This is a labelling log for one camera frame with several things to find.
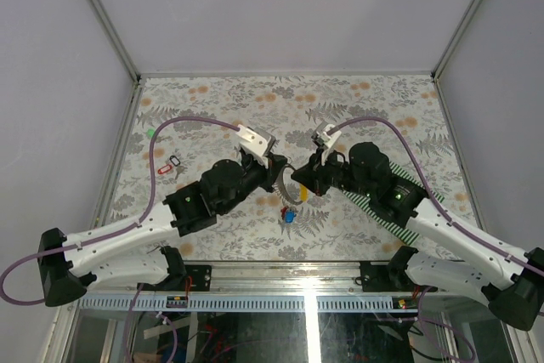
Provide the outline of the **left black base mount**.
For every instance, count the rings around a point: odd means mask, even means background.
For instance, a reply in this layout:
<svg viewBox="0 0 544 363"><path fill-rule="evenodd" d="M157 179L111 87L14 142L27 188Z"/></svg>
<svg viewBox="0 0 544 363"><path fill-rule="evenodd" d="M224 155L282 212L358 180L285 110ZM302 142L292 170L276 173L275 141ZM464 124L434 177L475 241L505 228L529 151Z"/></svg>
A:
<svg viewBox="0 0 544 363"><path fill-rule="evenodd" d="M209 292L213 267L209 264L190 264L181 273L169 274L158 286L162 291Z"/></svg>

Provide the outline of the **red tag key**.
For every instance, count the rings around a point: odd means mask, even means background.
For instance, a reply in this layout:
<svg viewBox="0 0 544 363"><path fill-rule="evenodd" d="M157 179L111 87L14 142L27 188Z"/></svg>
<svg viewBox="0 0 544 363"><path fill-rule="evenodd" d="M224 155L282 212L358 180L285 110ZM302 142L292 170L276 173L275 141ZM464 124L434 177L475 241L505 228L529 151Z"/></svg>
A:
<svg viewBox="0 0 544 363"><path fill-rule="evenodd" d="M160 167L157 170L157 173L160 174L160 175L163 175L163 174L169 173L172 169L173 169L173 166L171 164L167 164L167 165L165 165L163 167Z"/></svg>

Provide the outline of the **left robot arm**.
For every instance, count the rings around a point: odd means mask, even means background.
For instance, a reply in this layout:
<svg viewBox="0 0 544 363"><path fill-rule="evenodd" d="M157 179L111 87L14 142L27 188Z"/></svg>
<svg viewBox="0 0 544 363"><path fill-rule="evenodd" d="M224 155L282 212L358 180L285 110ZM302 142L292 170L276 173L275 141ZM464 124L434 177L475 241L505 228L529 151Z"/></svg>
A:
<svg viewBox="0 0 544 363"><path fill-rule="evenodd" d="M83 233L44 232L38 268L45 305L72 303L96 289L183 291L189 274L167 240L216 224L256 189L272 191L286 164L286 157L276 154L268 154L264 163L249 154L242 154L240 162L223 159L140 217Z"/></svg>

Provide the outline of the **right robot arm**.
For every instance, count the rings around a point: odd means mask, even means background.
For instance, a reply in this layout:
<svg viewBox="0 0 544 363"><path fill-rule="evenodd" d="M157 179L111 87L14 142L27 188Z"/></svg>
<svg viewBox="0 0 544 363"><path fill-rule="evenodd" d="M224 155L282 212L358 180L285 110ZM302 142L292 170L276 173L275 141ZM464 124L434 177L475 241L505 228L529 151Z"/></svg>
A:
<svg viewBox="0 0 544 363"><path fill-rule="evenodd" d="M543 305L543 250L525 251L469 225L440 206L420 185L395 174L388 157L370 142L327 159L317 150L292 179L317 196L330 188L362 196L378 219L426 236L458 261L439 260L402 247L388 264L388 282L397 290L439 289L483 304L499 320L530 330Z"/></svg>

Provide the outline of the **green striped cloth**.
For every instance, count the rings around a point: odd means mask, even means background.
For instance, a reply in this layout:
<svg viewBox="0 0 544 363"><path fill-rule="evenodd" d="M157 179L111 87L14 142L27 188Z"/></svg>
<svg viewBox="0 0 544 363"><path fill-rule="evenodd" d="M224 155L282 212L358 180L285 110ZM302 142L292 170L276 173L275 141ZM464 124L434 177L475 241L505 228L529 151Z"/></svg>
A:
<svg viewBox="0 0 544 363"><path fill-rule="evenodd" d="M408 209L414 210L418 198L428 196L423 184L395 162L390 162L390 183L379 201L365 194L344 190L343 194L370 218L395 235L406 245L413 245L420 235L405 226Z"/></svg>

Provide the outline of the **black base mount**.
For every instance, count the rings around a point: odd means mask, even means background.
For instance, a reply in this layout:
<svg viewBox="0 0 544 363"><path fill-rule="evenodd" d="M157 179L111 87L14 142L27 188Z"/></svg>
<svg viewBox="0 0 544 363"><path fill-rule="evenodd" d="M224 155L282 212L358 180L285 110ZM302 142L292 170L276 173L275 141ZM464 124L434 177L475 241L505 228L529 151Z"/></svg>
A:
<svg viewBox="0 0 544 363"><path fill-rule="evenodd" d="M407 263L361 261L359 267L364 292L414 292L428 288L408 277Z"/></svg>
<svg viewBox="0 0 544 363"><path fill-rule="evenodd" d="M209 264L190 264L181 273L169 274L158 286L162 291L209 292L213 267Z"/></svg>

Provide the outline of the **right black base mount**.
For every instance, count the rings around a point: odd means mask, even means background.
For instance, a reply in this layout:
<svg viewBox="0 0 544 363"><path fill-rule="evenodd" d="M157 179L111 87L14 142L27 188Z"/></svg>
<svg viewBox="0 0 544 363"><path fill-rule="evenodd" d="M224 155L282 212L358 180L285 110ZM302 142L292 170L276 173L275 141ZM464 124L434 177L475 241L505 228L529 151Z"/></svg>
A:
<svg viewBox="0 0 544 363"><path fill-rule="evenodd" d="M408 277L407 263L361 261L359 267L364 292L414 292L428 288Z"/></svg>

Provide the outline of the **aluminium front rail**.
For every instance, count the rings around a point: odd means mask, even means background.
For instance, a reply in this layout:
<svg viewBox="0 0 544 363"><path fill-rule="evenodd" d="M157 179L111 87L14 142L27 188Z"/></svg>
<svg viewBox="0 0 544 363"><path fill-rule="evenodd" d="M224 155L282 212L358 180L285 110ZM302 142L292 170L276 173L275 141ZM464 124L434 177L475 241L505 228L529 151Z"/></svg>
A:
<svg viewBox="0 0 544 363"><path fill-rule="evenodd" d="M361 286L360 262L209 264L212 266L210 290L217 291L221 280L250 281L254 286L263 287L293 285L296 280L301 281L300 286L339 281ZM169 274L184 272L185 266L190 264L178 260L168 262L157 253L146 257L119 258L94 267L78 280L85 292L132 290L140 284L146 291L161 291L158 285ZM437 259L421 252L411 257L406 274L416 284L436 286L469 298L481 296L481 289L491 283L480 271L464 262Z"/></svg>

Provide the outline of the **black tag key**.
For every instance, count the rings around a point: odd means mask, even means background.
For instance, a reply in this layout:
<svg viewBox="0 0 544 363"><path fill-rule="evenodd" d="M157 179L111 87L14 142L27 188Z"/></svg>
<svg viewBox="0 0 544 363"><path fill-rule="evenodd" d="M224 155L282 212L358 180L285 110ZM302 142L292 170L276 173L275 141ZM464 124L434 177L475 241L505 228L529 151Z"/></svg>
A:
<svg viewBox="0 0 544 363"><path fill-rule="evenodd" d="M170 156L168 160L173 165L173 169L175 170L175 178L177 179L182 173L185 172L185 167L182 165L180 159L175 155Z"/></svg>

